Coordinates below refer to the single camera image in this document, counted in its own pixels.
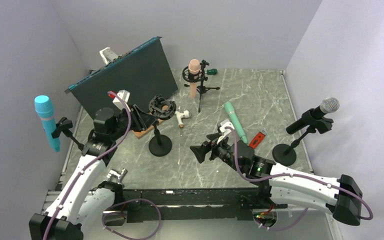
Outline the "mint green microphone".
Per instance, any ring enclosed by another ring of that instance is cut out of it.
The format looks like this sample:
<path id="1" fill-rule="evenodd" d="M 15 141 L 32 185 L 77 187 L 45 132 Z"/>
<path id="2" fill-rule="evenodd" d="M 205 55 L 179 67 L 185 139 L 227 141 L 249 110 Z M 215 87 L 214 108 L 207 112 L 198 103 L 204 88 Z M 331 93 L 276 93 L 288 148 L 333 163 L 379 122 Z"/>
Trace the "mint green microphone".
<path id="1" fill-rule="evenodd" d="M 223 104 L 223 107 L 224 107 L 224 110 L 225 112 L 227 113 L 227 115 L 229 116 L 238 136 L 240 137 L 240 139 L 245 143 L 247 144 L 248 143 L 248 139 L 246 137 L 246 133 L 236 115 L 236 112 L 235 112 L 235 108 L 234 106 L 232 105 L 231 102 L 227 101 Z"/>

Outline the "black tripod shock mount stand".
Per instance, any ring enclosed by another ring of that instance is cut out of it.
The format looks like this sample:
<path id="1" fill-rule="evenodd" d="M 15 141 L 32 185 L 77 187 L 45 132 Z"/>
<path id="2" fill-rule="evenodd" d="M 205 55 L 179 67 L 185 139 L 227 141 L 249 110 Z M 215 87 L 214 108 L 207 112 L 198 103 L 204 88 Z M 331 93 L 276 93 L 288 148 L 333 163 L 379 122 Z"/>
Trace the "black tripod shock mount stand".
<path id="1" fill-rule="evenodd" d="M 198 105 L 198 113 L 201 112 L 202 110 L 202 107 L 201 107 L 201 102 L 202 102 L 202 96 L 203 94 L 205 94 L 206 92 L 208 92 L 209 90 L 220 90 L 220 87 L 207 87 L 207 86 L 204 86 L 204 82 L 207 81 L 209 78 L 208 78 L 208 74 L 206 73 L 206 67 L 209 66 L 210 64 L 206 61 L 206 60 L 201 60 L 199 61 L 200 62 L 200 73 L 199 73 L 199 78 L 196 80 L 197 81 L 197 92 L 199 94 L 199 105 Z M 187 82 L 184 84 L 185 87 L 189 87 L 190 88 L 190 80 L 188 79 L 188 66 L 186 66 L 183 70 L 182 70 L 182 78 Z"/>

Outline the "pink microphone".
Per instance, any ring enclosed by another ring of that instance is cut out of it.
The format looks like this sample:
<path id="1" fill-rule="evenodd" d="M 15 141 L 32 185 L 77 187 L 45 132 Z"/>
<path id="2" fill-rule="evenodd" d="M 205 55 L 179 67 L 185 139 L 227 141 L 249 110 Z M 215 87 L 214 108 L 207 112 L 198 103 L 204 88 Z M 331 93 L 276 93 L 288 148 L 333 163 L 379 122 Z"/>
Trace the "pink microphone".
<path id="1" fill-rule="evenodd" d="M 200 70 L 200 61 L 192 59 L 188 65 L 188 79 L 190 80 L 189 95 L 192 99 L 195 98 L 197 94 L 197 79 L 199 78 Z"/>

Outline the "black round base clip stand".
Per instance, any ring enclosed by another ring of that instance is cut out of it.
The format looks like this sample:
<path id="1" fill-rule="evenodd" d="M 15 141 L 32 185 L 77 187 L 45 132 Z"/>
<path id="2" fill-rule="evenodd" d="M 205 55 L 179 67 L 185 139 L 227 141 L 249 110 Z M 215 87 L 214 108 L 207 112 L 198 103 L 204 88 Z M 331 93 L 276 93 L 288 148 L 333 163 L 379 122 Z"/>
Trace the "black round base clip stand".
<path id="1" fill-rule="evenodd" d="M 67 117 L 62 117 L 56 124 L 55 130 L 51 133 L 53 139 L 59 139 L 61 134 L 64 134 L 67 138 L 71 139 L 77 146 L 80 151 L 84 150 L 85 145 L 80 143 L 75 137 L 71 128 L 73 127 L 73 122 Z"/>

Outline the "blue microphone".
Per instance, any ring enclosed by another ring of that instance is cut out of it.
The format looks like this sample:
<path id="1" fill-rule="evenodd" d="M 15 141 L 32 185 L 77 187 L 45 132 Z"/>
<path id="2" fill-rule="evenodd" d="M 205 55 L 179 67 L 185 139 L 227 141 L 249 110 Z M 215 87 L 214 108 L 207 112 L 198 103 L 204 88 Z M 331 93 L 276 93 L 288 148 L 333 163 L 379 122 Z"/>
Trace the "blue microphone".
<path id="1" fill-rule="evenodd" d="M 54 118 L 54 106 L 51 99 L 47 95 L 38 95 L 34 99 L 34 107 L 41 120 L 50 147 L 58 153 L 61 143 L 58 137 L 52 137 L 52 133 L 56 130 L 57 126 Z"/>

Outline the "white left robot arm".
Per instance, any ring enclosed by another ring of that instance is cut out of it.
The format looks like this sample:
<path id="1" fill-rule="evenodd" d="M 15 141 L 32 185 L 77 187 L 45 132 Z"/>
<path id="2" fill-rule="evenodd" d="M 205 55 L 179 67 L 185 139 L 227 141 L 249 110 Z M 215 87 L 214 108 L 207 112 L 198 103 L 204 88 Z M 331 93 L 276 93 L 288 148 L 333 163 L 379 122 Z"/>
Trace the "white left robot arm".
<path id="1" fill-rule="evenodd" d="M 31 217 L 28 223 L 31 239 L 82 240 L 88 226 L 102 217 L 105 210 L 126 205 L 129 200 L 121 183 L 123 173 L 116 174 L 117 181 L 101 182 L 93 195 L 89 192 L 128 132 L 144 131 L 157 121 L 156 116 L 136 105 L 123 104 L 119 114 L 108 107 L 98 110 L 76 170 L 54 202 L 43 213 Z"/>

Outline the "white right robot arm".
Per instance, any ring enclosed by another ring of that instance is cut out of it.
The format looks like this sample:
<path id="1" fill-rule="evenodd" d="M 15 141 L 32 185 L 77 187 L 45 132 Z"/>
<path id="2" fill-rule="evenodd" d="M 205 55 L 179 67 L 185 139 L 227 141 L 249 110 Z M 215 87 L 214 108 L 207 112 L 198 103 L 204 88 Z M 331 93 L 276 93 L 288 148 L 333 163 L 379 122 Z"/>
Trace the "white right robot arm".
<path id="1" fill-rule="evenodd" d="M 219 133 L 210 134 L 207 141 L 190 146 L 190 150 L 199 163 L 210 154 L 210 160 L 222 160 L 246 181 L 258 186 L 255 200 L 260 207 L 297 205 L 331 214 L 346 225 L 360 225 L 363 193 L 351 176 L 323 177 L 294 170 L 256 155 L 242 140 L 229 145 L 227 136 L 222 140 L 219 137 Z"/>

